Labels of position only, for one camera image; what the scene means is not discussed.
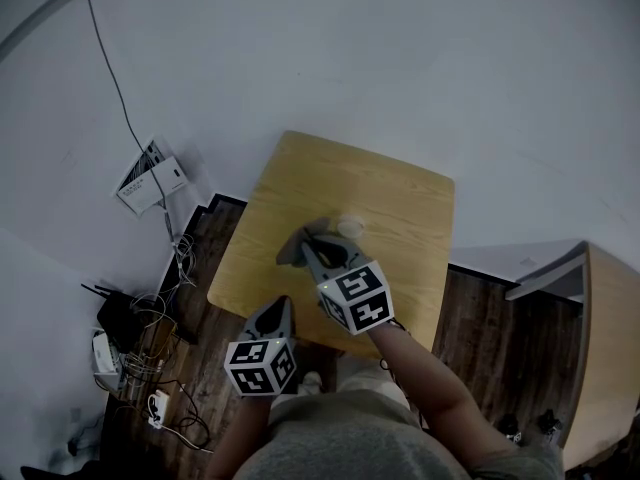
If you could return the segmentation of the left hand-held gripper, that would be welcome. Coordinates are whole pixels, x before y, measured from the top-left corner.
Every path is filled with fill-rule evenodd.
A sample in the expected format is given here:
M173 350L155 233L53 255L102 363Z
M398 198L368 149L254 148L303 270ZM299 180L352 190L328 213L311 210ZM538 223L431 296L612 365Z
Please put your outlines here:
M246 321L241 341L228 345L224 369L243 397L278 396L296 372L290 337L294 330L293 303L279 296Z

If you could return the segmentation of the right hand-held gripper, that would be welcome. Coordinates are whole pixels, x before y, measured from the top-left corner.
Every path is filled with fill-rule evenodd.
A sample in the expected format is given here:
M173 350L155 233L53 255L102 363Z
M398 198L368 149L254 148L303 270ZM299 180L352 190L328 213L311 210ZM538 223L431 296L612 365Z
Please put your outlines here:
M304 241L302 252L325 312L351 335L394 318L390 287L379 263L370 261L354 241L320 237ZM330 279L331 272L346 273Z

